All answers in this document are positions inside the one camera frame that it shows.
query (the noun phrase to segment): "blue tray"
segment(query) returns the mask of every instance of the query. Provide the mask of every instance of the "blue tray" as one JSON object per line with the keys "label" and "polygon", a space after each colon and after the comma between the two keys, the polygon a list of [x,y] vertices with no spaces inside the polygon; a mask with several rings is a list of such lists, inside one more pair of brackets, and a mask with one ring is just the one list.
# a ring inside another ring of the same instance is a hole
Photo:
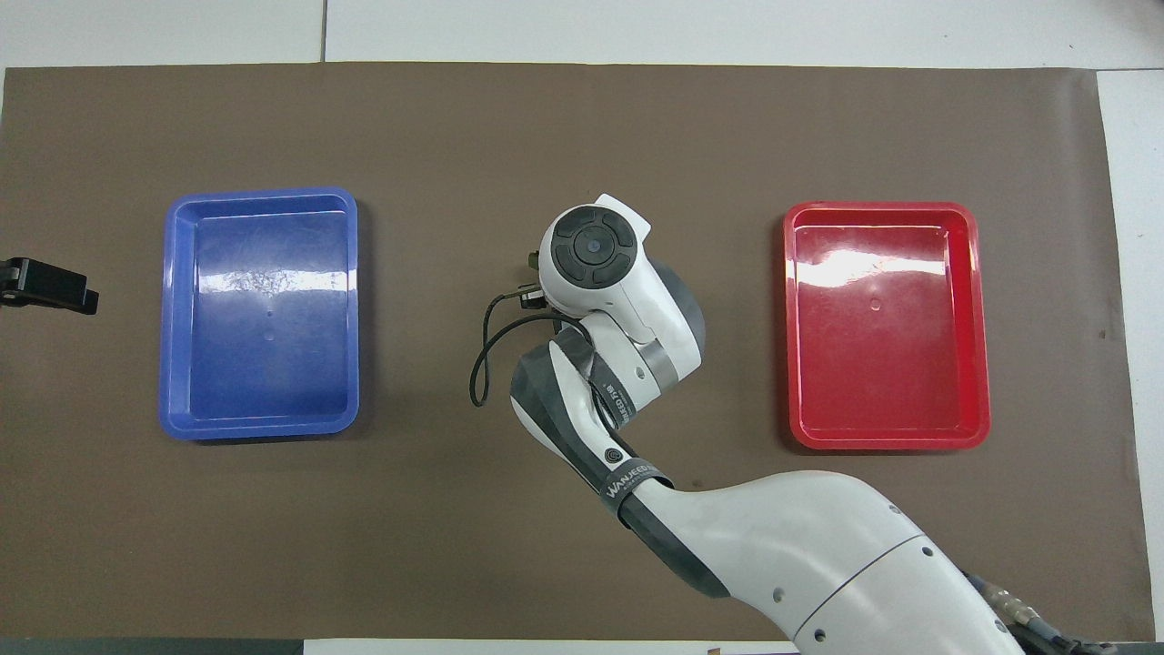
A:
{"label": "blue tray", "polygon": [[339,433],[360,410],[356,202],[342,188],[170,207],[158,418],[184,440]]}

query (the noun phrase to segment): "red tray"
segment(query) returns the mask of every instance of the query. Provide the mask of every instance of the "red tray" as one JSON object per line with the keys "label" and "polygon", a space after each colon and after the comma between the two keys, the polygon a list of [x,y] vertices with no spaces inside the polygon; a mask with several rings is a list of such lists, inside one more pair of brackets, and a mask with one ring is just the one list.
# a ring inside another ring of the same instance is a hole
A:
{"label": "red tray", "polygon": [[974,216],[804,202],[783,225],[793,434],[828,450],[973,448],[991,428]]}

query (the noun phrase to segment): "black clamp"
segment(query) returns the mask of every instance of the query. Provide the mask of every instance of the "black clamp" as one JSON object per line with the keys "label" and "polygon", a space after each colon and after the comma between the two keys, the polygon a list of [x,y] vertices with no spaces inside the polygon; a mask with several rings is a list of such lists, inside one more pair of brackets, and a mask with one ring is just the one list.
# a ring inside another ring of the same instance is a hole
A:
{"label": "black clamp", "polygon": [[88,277],[28,257],[0,261],[0,304],[29,304],[97,313],[97,291]]}

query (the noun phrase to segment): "logo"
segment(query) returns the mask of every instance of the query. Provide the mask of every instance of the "logo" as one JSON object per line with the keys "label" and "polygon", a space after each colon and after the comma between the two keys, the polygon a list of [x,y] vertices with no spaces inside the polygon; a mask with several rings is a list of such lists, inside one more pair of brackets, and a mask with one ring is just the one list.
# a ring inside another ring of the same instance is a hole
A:
{"label": "logo", "polygon": [[626,474],[623,474],[620,478],[615,480],[613,484],[606,487],[606,497],[615,498],[616,496],[618,496],[618,492],[623,491],[626,487],[626,485],[633,483],[643,475],[650,472],[651,472],[651,467],[647,464],[640,464],[634,469],[631,469]]}
{"label": "logo", "polygon": [[631,421],[631,412],[626,408],[626,401],[623,400],[623,394],[620,394],[613,385],[606,385],[606,396],[610,397],[611,403],[615,404],[615,408],[618,410],[618,414],[623,418],[619,423],[624,426],[629,423]]}

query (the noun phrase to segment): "plastic tray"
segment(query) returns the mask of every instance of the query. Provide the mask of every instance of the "plastic tray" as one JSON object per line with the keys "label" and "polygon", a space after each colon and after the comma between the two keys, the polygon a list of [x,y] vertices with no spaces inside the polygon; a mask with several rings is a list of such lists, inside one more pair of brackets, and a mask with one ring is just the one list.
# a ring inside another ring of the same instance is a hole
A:
{"label": "plastic tray", "polygon": [[978,226],[953,202],[783,225],[789,419],[814,449],[965,449],[991,426]]}
{"label": "plastic tray", "polygon": [[360,408],[356,204],[186,195],[166,218],[158,415],[179,440],[338,433]]}

